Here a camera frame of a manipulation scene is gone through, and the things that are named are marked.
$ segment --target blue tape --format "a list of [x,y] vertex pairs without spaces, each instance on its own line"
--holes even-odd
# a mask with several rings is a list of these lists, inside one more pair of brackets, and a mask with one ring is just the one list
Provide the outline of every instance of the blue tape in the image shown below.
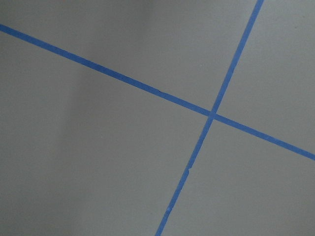
[[226,73],[226,76],[224,78],[224,81],[223,81],[223,84],[221,86],[221,89],[219,90],[219,93],[218,93],[218,96],[216,98],[216,101],[215,101],[215,103],[214,103],[214,105],[212,107],[212,112],[214,112],[214,113],[217,113],[217,111],[219,109],[219,106],[220,106],[220,104],[222,102],[223,96],[224,96],[224,94],[226,92],[227,86],[230,83],[230,80],[231,80],[231,77],[233,75],[234,69],[235,69],[235,67],[236,67],[236,65],[237,65],[237,63],[238,63],[238,61],[240,59],[242,51],[243,51],[243,49],[245,47],[245,44],[247,42],[247,39],[248,39],[248,37],[250,35],[250,32],[252,30],[252,27],[253,27],[255,21],[256,21],[256,18],[258,16],[258,13],[259,13],[259,11],[261,9],[261,6],[262,6],[263,2],[264,2],[264,0],[257,0],[256,5],[255,5],[255,7],[254,7],[254,9],[252,11],[252,14],[250,16],[250,19],[248,20],[248,23],[246,25],[246,28],[244,30],[244,33],[243,33],[242,38],[240,40],[240,43],[238,44],[237,49],[235,51],[235,54],[233,56],[232,62],[230,64],[230,67],[227,70],[227,73]]
[[250,128],[250,127],[245,126],[243,124],[237,123],[231,119],[225,118],[225,117],[220,116],[218,114],[215,114],[214,119],[315,161],[315,155],[314,154],[312,154],[308,151],[305,151],[303,149],[300,149],[294,145],[288,144],[288,143],[281,141],[279,139],[276,139],[270,135],[259,132],[253,128]]
[[175,97],[173,95],[170,95],[168,93],[161,92],[160,90],[158,90],[158,89],[156,89],[154,87],[151,87],[149,85],[146,85],[146,84],[144,84],[144,83],[142,83],[142,82],[140,82],[138,80],[132,79],[132,78],[130,78],[128,76],[120,74],[120,73],[118,73],[118,72],[116,72],[114,70],[111,70],[111,69],[106,68],[106,67],[104,67],[102,65],[99,65],[99,64],[97,64],[95,62],[92,62],[90,60],[87,60],[85,58],[77,56],[77,55],[75,55],[73,53],[67,52],[67,51],[65,51],[65,50],[63,50],[61,48],[58,48],[58,47],[53,46],[53,45],[51,45],[49,43],[46,43],[44,41],[41,41],[41,40],[36,39],[34,37],[31,37],[31,36],[29,36],[27,34],[21,33],[21,32],[15,30],[15,29],[12,29],[12,28],[10,28],[8,26],[4,26],[4,25],[0,24],[0,31],[2,31],[4,33],[7,33],[9,35],[12,35],[12,36],[14,36],[16,38],[19,38],[19,39],[21,39],[23,41],[26,41],[28,43],[31,43],[33,45],[36,45],[36,46],[38,46],[40,48],[46,49],[46,50],[48,50],[48,51],[50,51],[52,53],[55,53],[55,54],[60,55],[62,57],[65,57],[65,58],[67,58],[69,60],[75,61],[75,62],[77,62],[77,63],[79,63],[81,65],[89,67],[89,68],[91,68],[93,70],[96,70],[98,72],[101,72],[101,73],[103,73],[105,75],[108,75],[108,76],[111,76],[111,77],[113,77],[115,79],[123,81],[123,82],[125,82],[127,84],[135,86],[135,87],[137,87],[139,89],[142,89],[142,90],[144,90],[146,92],[152,93],[152,94],[154,94],[154,95],[156,95],[158,97],[164,98],[164,99],[166,99],[168,101],[171,101],[173,103],[176,103],[176,104],[178,104],[180,106],[186,107],[186,108],[188,108],[190,110],[193,110],[195,112],[203,114],[205,116],[207,116],[209,114],[209,111],[204,109],[204,108],[202,108],[202,107],[199,107],[199,106],[194,105],[194,104],[192,104],[190,102],[184,101],[184,100],[182,100],[182,99],[180,99],[178,97]]
[[[65,57],[65,58],[68,58],[68,59],[70,59],[70,60],[72,60],[72,61],[75,61],[75,62],[77,62],[77,63],[80,63],[79,61],[76,61],[76,60],[74,60],[74,59],[72,59],[72,58],[69,58],[69,57],[67,57],[66,55],[73,56],[73,58],[77,57],[78,59],[81,59],[83,62],[86,61],[86,63],[88,63],[88,62],[91,63],[91,66],[89,66],[89,68],[94,69],[94,70],[97,70],[97,71],[99,71],[99,72],[101,72],[101,73],[104,73],[104,74],[106,74],[106,75],[111,76],[111,75],[110,75],[110,72],[112,72],[112,73],[115,74],[117,77],[120,76],[120,78],[129,78],[129,77],[124,76],[124,75],[122,75],[122,74],[120,74],[120,73],[118,73],[118,72],[115,72],[115,71],[113,71],[113,70],[110,70],[110,69],[108,69],[108,68],[106,68],[106,67],[104,67],[104,66],[101,66],[101,65],[98,65],[98,64],[96,64],[96,63],[94,63],[94,62],[88,61],[88,60],[86,60],[86,59],[84,59],[84,58],[81,58],[81,57],[79,57],[79,56],[76,56],[75,54],[69,53],[69,52],[67,52],[67,51],[65,51],[65,50],[62,50],[62,49],[57,48],[57,47],[55,47],[55,46],[52,46],[52,45],[50,45],[50,44],[48,44],[48,43],[45,43],[45,42],[43,42],[43,41],[41,41],[41,40],[38,40],[38,39],[36,39],[36,38],[33,38],[33,37],[31,37],[31,36],[28,36],[28,35],[26,35],[26,34],[24,34],[24,33],[18,32],[18,31],[16,31],[16,30],[14,30],[14,29],[12,29],[12,28],[10,28],[10,27],[4,26],[4,25],[2,25],[2,24],[0,24],[0,31],[5,32],[5,33],[7,33],[7,34],[10,34],[10,35],[12,35],[12,36],[14,36],[14,37],[17,37],[17,38],[19,38],[19,39],[21,39],[21,40],[24,40],[24,41],[26,41],[26,42],[29,42],[29,43],[31,43],[31,44],[34,44],[34,45],[36,45],[36,46],[39,46],[39,47],[41,47],[41,48],[43,48],[43,49],[47,49],[47,50],[50,51],[50,52],[56,53],[56,54],[58,54],[58,55],[60,55],[60,56],[63,56],[63,57]],[[105,72],[102,72],[102,71],[98,70],[98,68],[102,68],[104,71],[105,71],[105,70],[108,70],[109,73],[107,74],[107,73],[105,73]],[[144,83],[141,83],[141,82],[139,82],[139,81],[137,81],[137,80],[134,80],[134,79],[132,79],[132,78],[129,78],[129,79],[130,79],[130,83],[127,82],[127,81],[124,81],[124,80],[122,80],[122,79],[119,79],[119,80],[124,81],[124,82],[126,82],[126,83],[128,83],[128,84],[130,84],[130,85],[133,85],[133,86],[135,86],[135,87],[137,87],[137,88],[140,88],[140,89],[142,89],[142,90],[145,90],[145,91],[147,91],[147,92],[149,92],[149,93],[152,93],[152,94],[154,94],[154,95],[156,95],[156,96],[162,97],[162,98],[164,98],[164,99],[166,99],[166,100],[168,100],[168,101],[171,101],[171,102],[174,102],[174,103],[176,103],[176,104],[178,104],[178,105],[181,105],[181,106],[183,106],[183,107],[186,107],[186,108],[188,108],[188,109],[190,109],[190,110],[193,110],[193,111],[195,111],[195,112],[197,112],[197,113],[200,113],[200,114],[202,114],[202,115],[204,115],[204,116],[208,116],[208,115],[210,114],[210,111],[208,111],[208,110],[206,110],[206,109],[204,109],[204,108],[202,108],[202,107],[199,107],[199,106],[197,106],[197,105],[194,105],[194,104],[192,104],[192,103],[190,103],[190,102],[186,102],[186,101],[184,101],[184,100],[182,100],[182,99],[180,99],[180,98],[177,98],[177,97],[175,97],[175,96],[172,96],[172,95],[170,95],[170,94],[163,93],[163,92],[159,91],[158,89],[156,89],[156,88],[154,88],[154,87],[151,87],[151,86],[149,86],[149,85],[146,85],[146,84],[144,84]],[[302,155],[302,156],[305,156],[305,157],[308,157],[308,158],[310,158],[310,159],[312,159],[312,160],[315,160],[315,155],[312,154],[312,153],[310,153],[310,152],[308,152],[308,151],[305,151],[305,150],[303,150],[303,149],[300,149],[300,148],[298,148],[298,147],[295,147],[295,146],[293,146],[293,145],[291,145],[291,144],[288,144],[288,143],[286,143],[286,142],[283,142],[283,141],[281,141],[281,140],[279,140],[279,139],[276,139],[276,138],[274,138],[274,137],[272,137],[272,136],[269,136],[269,135],[264,134],[264,133],[262,133],[262,132],[259,132],[259,131],[257,131],[257,130],[251,129],[251,128],[245,126],[245,125],[239,124],[239,123],[237,123],[237,122],[235,122],[235,121],[232,121],[232,120],[230,120],[230,119],[228,119],[228,118],[225,118],[225,117],[223,117],[223,116],[216,115],[214,119],[216,119],[217,121],[222,122],[222,123],[224,123],[224,124],[227,124],[227,125],[230,125],[230,126],[232,126],[232,127],[235,127],[235,128],[237,128],[237,129],[239,129],[239,130],[242,130],[242,131],[244,131],[244,132],[247,132],[247,133],[249,133],[249,134],[252,134],[252,135],[254,135],[254,136],[256,136],[256,137],[259,137],[259,138],[262,138],[262,139],[264,139],[264,140],[266,140],[266,141],[269,141],[269,142],[271,142],[271,143],[274,143],[274,144],[276,144],[276,145],[278,145],[278,146],[281,146],[281,147],[283,147],[283,148],[285,148],[285,149],[287,149],[287,150],[293,151],[293,152],[295,152],[295,153],[297,153],[297,154],[300,154],[300,155]]]
[[204,127],[202,129],[202,133],[201,133],[201,135],[199,137],[199,140],[198,140],[198,142],[197,142],[197,144],[196,144],[196,146],[195,146],[195,148],[194,148],[194,150],[193,150],[193,152],[191,154],[191,157],[190,157],[190,159],[189,159],[189,161],[188,161],[188,163],[187,163],[187,165],[185,167],[185,170],[184,170],[183,175],[182,175],[182,177],[181,177],[181,179],[180,179],[180,181],[179,181],[179,183],[177,185],[177,188],[176,188],[176,190],[175,190],[175,192],[173,194],[173,197],[172,197],[172,199],[171,199],[171,201],[170,201],[170,203],[169,203],[169,205],[168,205],[168,207],[167,207],[167,209],[166,209],[166,211],[164,213],[164,216],[163,216],[163,218],[162,218],[162,220],[160,222],[160,225],[159,225],[159,227],[157,229],[156,236],[160,236],[162,234],[162,232],[163,232],[163,230],[165,228],[165,225],[167,223],[167,219],[168,219],[168,217],[169,217],[169,215],[170,215],[170,213],[171,213],[171,211],[172,211],[172,209],[173,209],[173,207],[174,207],[174,205],[175,205],[175,203],[176,203],[176,201],[177,201],[177,199],[178,199],[178,197],[179,197],[179,195],[181,193],[181,190],[182,190],[183,186],[185,185],[185,182],[186,182],[187,177],[189,175],[189,169],[193,166],[193,164],[194,164],[194,162],[196,160],[196,157],[197,157],[197,155],[198,155],[198,153],[199,153],[199,151],[201,149],[202,143],[203,143],[207,133],[209,132],[209,129],[210,129],[211,124],[213,122],[214,116],[216,115],[216,113],[217,113],[217,111],[219,109],[219,106],[220,106],[220,104],[222,102],[223,96],[224,96],[224,94],[225,94],[225,92],[227,90],[227,86],[228,86],[228,84],[229,84],[229,82],[231,80],[231,77],[233,75],[234,69],[235,69],[235,67],[237,65],[237,62],[240,59],[240,56],[241,56],[242,51],[243,51],[243,48],[244,48],[244,46],[246,44],[248,36],[249,36],[249,34],[250,34],[251,30],[252,30],[252,27],[254,25],[254,22],[255,22],[255,20],[257,18],[257,15],[258,15],[258,13],[260,11],[260,8],[261,8],[263,2],[264,2],[264,0],[257,0],[257,2],[256,2],[256,5],[255,5],[255,7],[254,7],[254,9],[252,11],[250,19],[249,19],[249,21],[248,21],[248,23],[246,25],[246,28],[244,30],[244,33],[242,35],[241,41],[240,41],[240,43],[239,43],[239,45],[237,47],[237,50],[236,50],[236,52],[235,52],[235,54],[233,56],[232,62],[230,64],[230,67],[229,67],[229,69],[228,69],[228,71],[226,73],[225,79],[224,79],[224,81],[222,83],[222,86],[221,86],[221,88],[219,90],[219,93],[218,93],[216,101],[215,101],[215,103],[213,105],[212,111],[209,113],[209,117],[207,119],[206,124],[204,125]]
[[197,155],[198,155],[198,153],[199,153],[199,151],[201,149],[202,143],[203,143],[204,139],[206,138],[207,133],[209,132],[210,126],[212,124],[212,121],[213,121],[213,116],[209,116],[205,126],[202,129],[202,132],[201,132],[201,135],[200,135],[200,137],[198,139],[198,142],[197,142],[197,144],[196,144],[196,146],[195,146],[195,148],[194,148],[194,150],[193,150],[193,152],[191,154],[191,157],[190,157],[190,159],[189,159],[189,161],[188,161],[188,163],[187,163],[187,165],[185,167],[185,170],[184,170],[184,172],[182,174],[182,177],[179,180],[179,183],[178,183],[178,185],[176,187],[176,190],[175,190],[175,192],[173,194],[173,197],[172,197],[172,199],[171,199],[171,201],[170,201],[170,203],[169,203],[169,205],[168,205],[168,207],[167,207],[167,209],[165,211],[165,214],[164,214],[164,216],[163,216],[163,218],[162,218],[162,220],[160,222],[160,225],[159,225],[159,227],[157,229],[157,232],[156,232],[156,236],[160,236],[162,234],[163,230],[164,230],[164,227],[166,225],[166,222],[167,222],[167,219],[169,217],[169,214],[171,213],[174,205],[176,204],[176,201],[177,201],[177,199],[178,199],[178,197],[179,197],[179,195],[180,195],[180,193],[182,191],[182,188],[183,188],[183,186],[184,186],[184,184],[185,184],[185,182],[187,180],[187,177],[189,175],[189,169],[193,166],[193,164],[194,164],[194,162],[196,160],[196,157],[197,157]]

